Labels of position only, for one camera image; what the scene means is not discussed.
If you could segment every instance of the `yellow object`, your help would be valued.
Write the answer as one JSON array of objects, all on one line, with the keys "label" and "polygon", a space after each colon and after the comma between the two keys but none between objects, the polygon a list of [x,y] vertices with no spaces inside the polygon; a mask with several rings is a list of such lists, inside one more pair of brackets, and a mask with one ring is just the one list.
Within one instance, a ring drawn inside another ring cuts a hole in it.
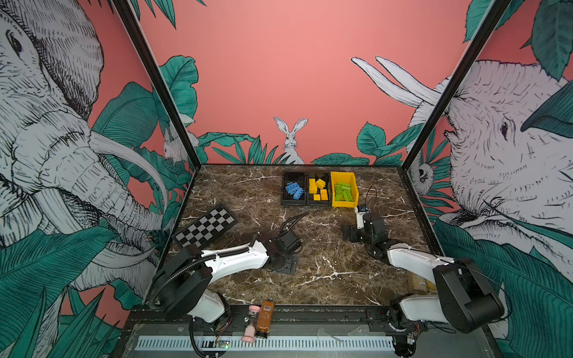
[{"label": "yellow object", "polygon": [[[332,207],[356,207],[358,205],[358,186],[356,185],[356,176],[351,172],[330,172],[330,182],[332,183]],[[350,185],[350,195],[354,198],[353,202],[336,201],[335,185],[338,182],[347,183]]]},{"label": "yellow object", "polygon": [[316,181],[316,186],[318,186],[318,188],[320,188],[320,189],[324,189],[325,185],[326,185],[326,182],[322,179],[319,179]]}]

